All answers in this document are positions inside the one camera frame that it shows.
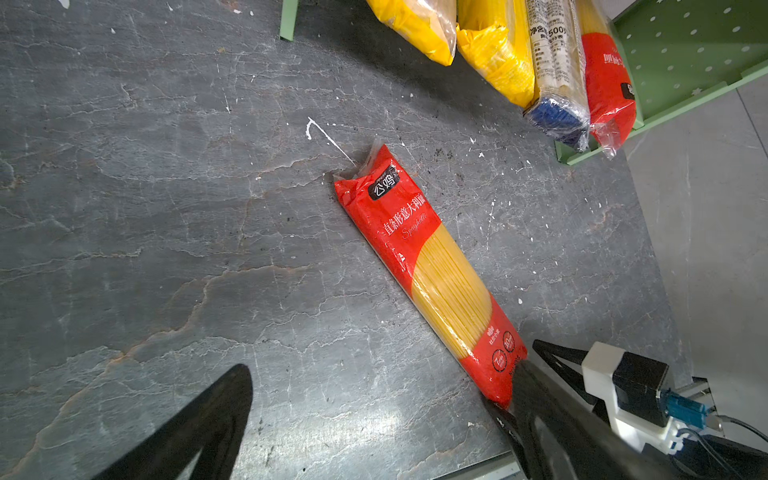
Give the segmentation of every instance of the gray stone floor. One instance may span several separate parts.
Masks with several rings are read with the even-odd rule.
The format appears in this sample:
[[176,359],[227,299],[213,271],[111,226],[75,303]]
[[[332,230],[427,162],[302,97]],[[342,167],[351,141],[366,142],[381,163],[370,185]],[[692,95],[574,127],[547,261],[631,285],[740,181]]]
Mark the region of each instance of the gray stone floor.
[[[768,77],[624,146],[664,285],[718,411],[768,431]],[[768,445],[727,424],[726,436]]]
[[278,2],[0,8],[3,478],[88,478],[236,362],[256,392],[234,478],[429,478],[506,450],[333,196],[374,136],[527,342],[690,379],[624,157],[561,166],[363,2],[303,4],[294,43]]

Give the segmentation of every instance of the yellow bag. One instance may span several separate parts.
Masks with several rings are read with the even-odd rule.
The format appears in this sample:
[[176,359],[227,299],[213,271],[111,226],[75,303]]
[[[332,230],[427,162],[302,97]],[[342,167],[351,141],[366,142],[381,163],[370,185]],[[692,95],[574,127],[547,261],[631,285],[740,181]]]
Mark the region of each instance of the yellow bag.
[[455,0],[368,0],[380,22],[430,60],[448,66],[456,51]]
[[527,107],[535,75],[525,0],[458,0],[458,49],[510,102]]

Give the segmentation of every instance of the red plastic package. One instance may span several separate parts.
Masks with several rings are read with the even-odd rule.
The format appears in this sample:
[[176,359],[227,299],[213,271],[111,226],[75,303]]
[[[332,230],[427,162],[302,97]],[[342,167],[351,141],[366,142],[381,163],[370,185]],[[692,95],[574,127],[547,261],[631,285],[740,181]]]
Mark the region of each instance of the red plastic package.
[[590,130],[607,156],[613,157],[632,131],[634,90],[614,39],[605,33],[581,36],[587,59]]
[[339,202],[419,312],[490,400],[507,407],[528,351],[408,173],[382,145]]

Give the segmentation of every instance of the plastic wrapping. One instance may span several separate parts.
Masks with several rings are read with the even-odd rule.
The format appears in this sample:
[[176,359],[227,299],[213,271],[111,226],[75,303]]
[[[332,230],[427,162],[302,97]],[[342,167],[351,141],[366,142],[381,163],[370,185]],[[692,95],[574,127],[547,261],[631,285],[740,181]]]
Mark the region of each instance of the plastic wrapping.
[[455,0],[368,0],[374,15],[430,60],[448,66],[456,51]]
[[576,151],[589,144],[584,50],[573,0],[527,0],[538,98],[524,117]]
[[458,49],[489,84],[525,108],[535,76],[525,0],[458,0]]
[[576,7],[587,61],[590,131],[603,152],[613,157],[632,132],[637,114],[634,90],[607,17],[593,0],[576,0]]
[[339,202],[483,395],[507,407],[528,351],[413,179],[383,145]]

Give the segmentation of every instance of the yellow pasta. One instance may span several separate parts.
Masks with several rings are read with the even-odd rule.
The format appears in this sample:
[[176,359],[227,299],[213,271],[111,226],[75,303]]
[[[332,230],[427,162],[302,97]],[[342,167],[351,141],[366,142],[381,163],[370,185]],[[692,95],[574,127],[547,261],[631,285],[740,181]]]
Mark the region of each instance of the yellow pasta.
[[458,49],[510,102],[527,107],[535,76],[525,0],[458,0]]
[[472,354],[491,319],[491,296],[442,224],[419,253],[411,294],[457,359]]
[[368,0],[380,22],[430,60],[448,66],[456,50],[455,0]]
[[609,35],[605,17],[598,11],[592,0],[577,0],[578,20],[581,26],[581,34],[605,33]]

